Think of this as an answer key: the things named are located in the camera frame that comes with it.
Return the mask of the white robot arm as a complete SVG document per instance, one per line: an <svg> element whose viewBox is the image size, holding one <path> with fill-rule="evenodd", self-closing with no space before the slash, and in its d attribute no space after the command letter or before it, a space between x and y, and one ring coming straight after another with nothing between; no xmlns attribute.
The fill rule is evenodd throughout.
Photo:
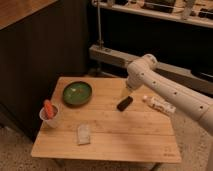
<svg viewBox="0 0 213 171"><path fill-rule="evenodd" d="M126 90L132 92L146 85L213 136L213 99L159 75L154 71L157 64L152 54L130 62L127 65Z"/></svg>

